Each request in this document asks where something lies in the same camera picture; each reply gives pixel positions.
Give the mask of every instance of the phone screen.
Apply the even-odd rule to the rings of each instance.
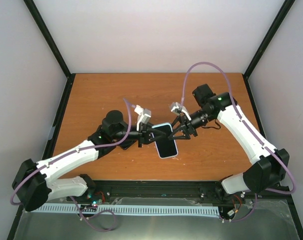
[[[173,129],[172,129],[172,126],[170,125],[170,123],[162,123],[159,125],[154,125],[154,126],[152,126],[152,128],[166,133],[167,136],[169,136],[173,132]],[[156,144],[156,148],[157,148],[159,157],[162,159],[174,157],[174,156],[177,156],[177,154],[178,154],[175,140],[169,140],[167,138],[163,138],[163,139],[155,141],[155,144]]]

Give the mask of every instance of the wooden table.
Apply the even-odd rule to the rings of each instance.
[[[94,133],[111,110],[128,114],[123,98],[152,112],[151,122],[172,122],[172,102],[180,102],[184,73],[86,73],[77,74],[59,131],[54,155],[62,153]],[[234,98],[257,127],[252,105],[240,73],[229,73]],[[227,92],[220,73],[191,73],[185,106],[190,113],[199,109],[192,91],[207,83],[214,93]],[[132,111],[134,121],[137,114]],[[222,129],[197,129],[198,137],[177,140],[178,156],[160,159],[155,144],[128,150],[117,147],[107,156],[70,171],[64,178],[88,174],[94,180],[209,181],[237,174],[250,167],[249,160],[232,134]]]

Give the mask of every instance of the white wall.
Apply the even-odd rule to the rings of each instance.
[[[41,159],[66,78],[22,0],[0,0],[0,240],[22,161]]]
[[[185,72],[199,61],[243,73],[283,2],[35,0],[74,73]]]
[[[290,154],[303,225],[303,0],[292,6],[249,83],[268,139]]]

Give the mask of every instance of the purple cable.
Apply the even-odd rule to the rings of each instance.
[[[224,73],[224,71],[220,67],[218,67],[217,65],[215,65],[215,64],[213,64],[211,62],[207,62],[207,61],[201,61],[201,62],[195,63],[186,72],[185,79],[183,81],[183,87],[182,87],[182,96],[181,96],[181,102],[180,102],[181,107],[184,106],[186,83],[187,83],[188,75],[190,74],[191,70],[194,67],[198,66],[198,65],[209,65],[209,66],[212,66],[213,68],[217,69],[223,75],[223,77],[226,79],[226,82],[227,82],[227,85],[228,85],[229,96],[230,96],[230,100],[231,100],[231,103],[233,105],[233,108],[235,109],[238,117],[241,119],[242,116],[241,116],[240,112],[238,111],[238,109],[236,107],[236,104],[235,104],[235,101],[234,101],[234,98],[233,98],[233,93],[232,93],[232,85],[231,85],[231,82],[230,82],[229,78],[227,77],[226,73]]]
[[[127,99],[123,99],[126,103],[126,107],[127,107],[127,113],[128,113],[128,128],[127,128],[127,131],[126,131],[126,134],[125,136],[123,136],[123,138],[117,142],[113,142],[113,143],[109,143],[109,144],[101,144],[101,145],[95,145],[95,146],[86,146],[86,147],[81,147],[79,148],[79,151],[83,151],[83,150],[88,150],[88,149],[96,149],[96,148],[105,148],[105,147],[113,147],[113,146],[116,146],[116,145],[119,145],[121,144],[123,141],[126,140],[126,138],[128,137],[130,131],[131,131],[131,125],[132,125],[132,116],[131,116],[131,107],[134,108],[135,105],[131,104],[129,101],[127,101]],[[77,153],[76,150],[72,150],[72,151],[69,151],[69,152],[66,152],[65,154],[57,157],[56,159],[52,160],[51,162],[49,162],[48,165],[53,165],[54,163],[56,163],[57,161],[71,155],[71,154],[74,154],[74,153]],[[24,178],[20,184],[18,184],[18,186],[14,189],[12,195],[10,196],[10,204],[12,205],[21,205],[22,203],[21,202],[14,202],[14,197],[15,195],[17,194],[18,190],[32,177],[34,176],[35,174],[39,173],[41,170],[43,170],[44,168],[46,168],[47,166],[44,165],[44,166],[41,166],[40,168],[36,169],[35,171],[33,171],[31,174],[29,174],[26,178]]]
[[[257,136],[257,134],[255,134],[255,132],[251,129],[251,127],[247,124],[247,122],[245,122],[244,120],[242,120],[242,116],[240,114],[240,112],[237,109],[237,106],[235,104],[234,98],[233,98],[233,93],[232,93],[232,85],[231,82],[229,80],[229,78],[227,77],[226,73],[224,73],[224,71],[222,69],[220,69],[218,66],[216,66],[213,63],[207,62],[207,61],[201,61],[198,63],[195,63],[194,65],[192,65],[188,71],[186,72],[185,75],[185,79],[183,81],[183,87],[182,87],[182,97],[181,97],[181,102],[180,105],[181,107],[184,106],[184,101],[185,101],[185,90],[186,90],[186,83],[187,83],[187,78],[189,73],[191,72],[191,70],[198,66],[198,65],[209,65],[214,67],[215,69],[217,69],[225,78],[227,85],[228,85],[228,91],[229,91],[229,97],[232,103],[233,108],[235,109],[239,119],[241,120],[241,122],[246,126],[246,128],[250,131],[250,133],[255,137],[255,139],[259,142],[260,145],[262,145],[264,147],[264,142]],[[283,167],[283,169],[286,171],[286,173],[288,174],[291,182],[292,182],[292,190],[290,191],[282,191],[282,190],[277,190],[277,189],[273,189],[273,188],[267,188],[266,190],[270,191],[270,192],[274,192],[274,193],[279,193],[279,194],[293,194],[297,187],[296,187],[296,181],[294,176],[292,175],[292,173],[289,171],[289,169],[286,167],[286,165],[282,162],[282,160],[273,152],[271,151],[268,147],[265,147],[265,149],[276,159],[276,161]]]
[[[90,226],[90,227],[91,227],[92,229],[94,229],[95,231],[104,233],[104,232],[111,231],[111,230],[113,230],[113,229],[116,227],[116,225],[117,225],[116,215],[115,215],[115,213],[113,213],[111,210],[103,210],[103,211],[100,211],[100,212],[96,213],[96,214],[93,215],[93,216],[88,217],[88,219],[92,219],[92,218],[98,217],[98,216],[101,215],[102,213],[111,213],[111,215],[113,216],[113,224],[112,224],[112,226],[111,226],[110,228],[107,228],[107,229],[99,229],[99,228],[94,227],[94,226],[88,221],[87,217],[84,216],[83,211],[82,211],[82,210],[80,209],[80,207],[78,206],[78,203],[76,202],[75,198],[74,198],[73,196],[70,196],[70,199],[71,199],[71,200],[73,201],[73,203],[76,205],[76,208],[77,208],[77,210],[78,210],[78,212],[79,212],[79,215],[80,215],[81,219],[84,219],[84,221],[88,224],[88,226]]]
[[[257,194],[255,193],[255,203],[253,204],[252,209],[250,210],[250,212],[246,216],[243,216],[240,219],[231,220],[231,223],[236,223],[236,222],[240,222],[240,221],[243,221],[243,220],[247,219],[250,215],[252,215],[254,213],[255,208],[256,208],[256,204],[257,204]]]

